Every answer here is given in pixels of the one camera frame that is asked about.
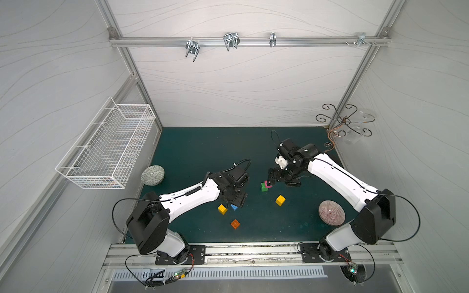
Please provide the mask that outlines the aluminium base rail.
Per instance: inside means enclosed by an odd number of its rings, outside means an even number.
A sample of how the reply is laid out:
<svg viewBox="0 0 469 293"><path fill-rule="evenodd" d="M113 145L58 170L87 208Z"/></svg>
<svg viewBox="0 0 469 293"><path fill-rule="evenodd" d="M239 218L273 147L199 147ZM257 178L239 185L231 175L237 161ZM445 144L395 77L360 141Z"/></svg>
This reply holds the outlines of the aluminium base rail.
<svg viewBox="0 0 469 293"><path fill-rule="evenodd" d="M375 245L352 245L345 249L332 262L323 262L316 255L308 256L298 242L225 242L206 243L205 257L202 264L195 267L260 267L260 266L339 266L347 259L357 264L403 264L404 261L392 242L380 241ZM156 267L190 267L186 264L157 263L158 255L137 255L137 248L131 244L113 244L110 246L103 269L147 269Z"/></svg>

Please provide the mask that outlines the green patterned round bowl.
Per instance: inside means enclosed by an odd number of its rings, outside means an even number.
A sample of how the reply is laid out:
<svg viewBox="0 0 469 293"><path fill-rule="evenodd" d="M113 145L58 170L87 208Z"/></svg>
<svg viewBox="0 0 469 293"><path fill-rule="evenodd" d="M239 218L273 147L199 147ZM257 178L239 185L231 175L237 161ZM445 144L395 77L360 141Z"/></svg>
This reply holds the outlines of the green patterned round bowl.
<svg viewBox="0 0 469 293"><path fill-rule="evenodd" d="M141 181L147 186L159 185L165 177L165 169L162 166L150 166L141 174Z"/></svg>

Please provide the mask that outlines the metal U-bolt clamp left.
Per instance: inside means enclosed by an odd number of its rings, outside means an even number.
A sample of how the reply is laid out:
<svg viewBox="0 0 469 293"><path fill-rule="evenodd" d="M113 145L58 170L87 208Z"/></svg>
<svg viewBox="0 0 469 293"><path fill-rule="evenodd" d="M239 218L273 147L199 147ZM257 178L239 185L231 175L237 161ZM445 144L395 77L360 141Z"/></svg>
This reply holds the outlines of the metal U-bolt clamp left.
<svg viewBox="0 0 469 293"><path fill-rule="evenodd" d="M185 57L188 57L190 54L193 55L192 61L195 62L197 56L200 52L200 45L194 40L188 40L186 43L186 54Z"/></svg>

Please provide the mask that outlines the copper curled hook stand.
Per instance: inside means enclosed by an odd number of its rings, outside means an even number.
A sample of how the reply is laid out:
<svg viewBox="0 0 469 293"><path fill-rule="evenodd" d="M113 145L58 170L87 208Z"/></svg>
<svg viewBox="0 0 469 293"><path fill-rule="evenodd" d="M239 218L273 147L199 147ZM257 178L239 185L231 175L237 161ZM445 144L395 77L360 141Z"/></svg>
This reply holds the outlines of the copper curled hook stand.
<svg viewBox="0 0 469 293"><path fill-rule="evenodd" d="M327 138L328 142L324 144L326 147L325 153L336 149L335 138L344 138L348 135L351 137L371 137L372 130L364 127L366 124L374 123L376 117L372 114L363 113L359 111L358 107L352 104L346 104L345 110L349 113L342 115L339 114L337 107L330 103L322 105L325 111L333 110L333 114L318 114L315 119L317 122L327 124Z"/></svg>

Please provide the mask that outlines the green mat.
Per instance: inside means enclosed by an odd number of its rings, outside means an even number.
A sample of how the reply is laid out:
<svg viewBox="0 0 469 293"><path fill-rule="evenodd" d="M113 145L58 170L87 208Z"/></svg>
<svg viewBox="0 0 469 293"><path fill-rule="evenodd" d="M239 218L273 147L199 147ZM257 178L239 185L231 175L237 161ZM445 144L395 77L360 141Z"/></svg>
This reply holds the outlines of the green mat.
<svg viewBox="0 0 469 293"><path fill-rule="evenodd" d="M280 183L261 191L267 171L275 165L276 144L288 138L300 147L311 143L322 148L327 142L326 130L321 127L166 128L151 160L165 169L165 178L153 188L146 186L144 193L173 193L200 182L208 172L250 159L249 182L244 188L247 199L242 208L222 215L220 201L209 202L179 216L169 228L190 243L317 241L332 229L318 213L323 201L339 203L348 220L356 212L317 177L303 178L298 188ZM286 198L282 206L276 204L279 195ZM236 230L230 225L235 219L240 223Z"/></svg>

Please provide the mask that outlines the small metal bracket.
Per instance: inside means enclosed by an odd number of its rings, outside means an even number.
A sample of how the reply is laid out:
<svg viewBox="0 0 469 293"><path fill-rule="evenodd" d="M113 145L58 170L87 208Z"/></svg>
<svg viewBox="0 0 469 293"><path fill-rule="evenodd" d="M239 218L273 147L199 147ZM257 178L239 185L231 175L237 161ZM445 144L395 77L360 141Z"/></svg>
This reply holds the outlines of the small metal bracket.
<svg viewBox="0 0 469 293"><path fill-rule="evenodd" d="M270 33L269 35L269 46L271 48L275 47L276 46L276 43L277 43L277 36L276 36L276 33L272 32Z"/></svg>

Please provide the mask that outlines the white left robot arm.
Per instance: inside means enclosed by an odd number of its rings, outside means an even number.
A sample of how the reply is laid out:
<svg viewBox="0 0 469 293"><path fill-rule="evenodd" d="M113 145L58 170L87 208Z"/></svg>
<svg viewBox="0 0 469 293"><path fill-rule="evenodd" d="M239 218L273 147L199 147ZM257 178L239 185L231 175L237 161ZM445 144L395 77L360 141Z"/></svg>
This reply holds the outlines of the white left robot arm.
<svg viewBox="0 0 469 293"><path fill-rule="evenodd" d="M247 171L235 167L208 172L200 183L171 194L145 195L126 221L139 254L163 253L175 264L185 262L191 247L179 233L169 229L169 224L184 213L218 199L243 207L247 198L243 188L248 181Z"/></svg>

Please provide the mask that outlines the yellow lego brick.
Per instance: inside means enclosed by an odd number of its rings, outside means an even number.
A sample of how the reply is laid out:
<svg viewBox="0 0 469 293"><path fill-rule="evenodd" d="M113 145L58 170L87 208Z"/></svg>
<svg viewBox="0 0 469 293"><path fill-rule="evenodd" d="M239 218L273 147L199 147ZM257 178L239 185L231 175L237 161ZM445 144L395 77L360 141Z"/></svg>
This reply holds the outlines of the yellow lego brick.
<svg viewBox="0 0 469 293"><path fill-rule="evenodd" d="M228 209L223 205L223 204L220 204L218 206L218 211L222 214L222 215L225 215L228 211Z"/></svg>
<svg viewBox="0 0 469 293"><path fill-rule="evenodd" d="M282 206L286 201L286 198L283 196L283 195L279 195L277 198L276 198L276 204L278 206Z"/></svg>

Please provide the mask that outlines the orange lego brick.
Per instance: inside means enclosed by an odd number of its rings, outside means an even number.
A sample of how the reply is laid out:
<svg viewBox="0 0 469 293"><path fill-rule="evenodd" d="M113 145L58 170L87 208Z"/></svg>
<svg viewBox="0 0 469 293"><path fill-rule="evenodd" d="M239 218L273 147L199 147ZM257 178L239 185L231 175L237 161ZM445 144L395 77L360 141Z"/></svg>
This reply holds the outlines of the orange lego brick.
<svg viewBox="0 0 469 293"><path fill-rule="evenodd" d="M240 227L240 223L239 223L239 221L238 221L238 220L236 220L236 219L235 219L235 220L233 220L233 221L230 223L230 225L231 225L231 226L232 226L232 228L233 228L233 229L235 229L235 230L236 230L236 229L238 229L238 228Z"/></svg>

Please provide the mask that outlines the pink patterned round bowl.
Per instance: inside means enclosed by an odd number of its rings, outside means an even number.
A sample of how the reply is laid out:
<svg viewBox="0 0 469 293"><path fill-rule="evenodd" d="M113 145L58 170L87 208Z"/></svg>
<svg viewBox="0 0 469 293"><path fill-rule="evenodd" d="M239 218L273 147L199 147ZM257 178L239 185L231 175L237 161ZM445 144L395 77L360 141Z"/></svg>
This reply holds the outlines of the pink patterned round bowl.
<svg viewBox="0 0 469 293"><path fill-rule="evenodd" d="M336 202L331 200L323 201L318 208L320 219L333 227L344 224L346 215L343 208Z"/></svg>

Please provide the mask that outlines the metal U-bolt clamp middle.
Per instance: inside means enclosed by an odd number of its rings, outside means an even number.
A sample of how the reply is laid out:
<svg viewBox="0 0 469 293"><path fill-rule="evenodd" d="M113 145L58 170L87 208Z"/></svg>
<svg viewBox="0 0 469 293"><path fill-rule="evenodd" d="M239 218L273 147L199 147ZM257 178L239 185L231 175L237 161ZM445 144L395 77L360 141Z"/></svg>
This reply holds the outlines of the metal U-bolt clamp middle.
<svg viewBox="0 0 469 293"><path fill-rule="evenodd" d="M231 48L237 49L240 43L239 34L236 32L230 32L223 36L223 41L227 51Z"/></svg>

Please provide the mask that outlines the aluminium top crossbar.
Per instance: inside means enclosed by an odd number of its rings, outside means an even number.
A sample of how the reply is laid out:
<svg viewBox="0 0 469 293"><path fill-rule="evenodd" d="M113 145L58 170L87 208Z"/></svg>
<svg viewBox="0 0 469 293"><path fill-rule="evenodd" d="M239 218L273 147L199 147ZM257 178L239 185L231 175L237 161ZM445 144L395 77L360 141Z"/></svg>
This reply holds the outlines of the aluminium top crossbar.
<svg viewBox="0 0 469 293"><path fill-rule="evenodd" d="M358 36L352 37L281 37L277 35L275 47L330 47L347 46L344 42L357 40ZM391 43L390 38L379 38L366 36L369 41L377 42L376 46L387 46ZM243 37L238 45L241 47L261 48L269 46L269 36ZM194 40L201 48L224 47L223 37L121 37L111 40L111 46L115 48L184 48L188 40Z"/></svg>

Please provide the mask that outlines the metal u-bolt clamp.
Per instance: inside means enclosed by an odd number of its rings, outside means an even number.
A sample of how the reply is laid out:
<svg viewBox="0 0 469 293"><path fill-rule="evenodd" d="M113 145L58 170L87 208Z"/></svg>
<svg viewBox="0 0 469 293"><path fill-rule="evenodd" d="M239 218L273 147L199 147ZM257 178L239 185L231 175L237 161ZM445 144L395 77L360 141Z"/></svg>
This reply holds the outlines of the metal u-bolt clamp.
<svg viewBox="0 0 469 293"><path fill-rule="evenodd" d="M186 54L185 57L188 57L190 54L193 55L192 61L195 62L197 56L200 52L200 45L194 40L188 40L186 43Z"/></svg>
<svg viewBox="0 0 469 293"><path fill-rule="evenodd" d="M240 43L239 34L236 32L230 32L223 36L223 41L227 51L231 48L237 49Z"/></svg>

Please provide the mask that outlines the metal clamp right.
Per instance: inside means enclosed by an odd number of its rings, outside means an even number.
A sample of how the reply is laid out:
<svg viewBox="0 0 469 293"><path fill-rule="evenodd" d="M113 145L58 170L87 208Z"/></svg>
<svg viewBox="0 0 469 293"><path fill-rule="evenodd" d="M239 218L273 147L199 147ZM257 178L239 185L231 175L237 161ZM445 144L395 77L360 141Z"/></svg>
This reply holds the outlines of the metal clamp right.
<svg viewBox="0 0 469 293"><path fill-rule="evenodd" d="M369 41L367 38L366 38L366 34L365 33L361 33L357 40L355 41L352 41L352 42L344 42L345 45L347 46L355 46L356 48L358 47L361 47L361 46L376 46L377 45L377 42L375 41Z"/></svg>

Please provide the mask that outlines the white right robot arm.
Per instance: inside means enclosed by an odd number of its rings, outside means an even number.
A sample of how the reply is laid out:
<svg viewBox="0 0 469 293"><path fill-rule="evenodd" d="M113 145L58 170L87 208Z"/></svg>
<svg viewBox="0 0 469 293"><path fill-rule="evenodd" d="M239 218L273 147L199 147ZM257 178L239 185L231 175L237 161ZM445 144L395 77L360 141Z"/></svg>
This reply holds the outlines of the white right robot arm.
<svg viewBox="0 0 469 293"><path fill-rule="evenodd" d="M306 173L322 179L336 190L358 212L356 218L334 229L320 240L320 256L331 261L351 245L364 242L375 244L396 223L396 202L389 190L378 190L339 166L328 154L314 144L297 146L286 139L276 146L276 167L267 171L267 183L301 186L300 177Z"/></svg>

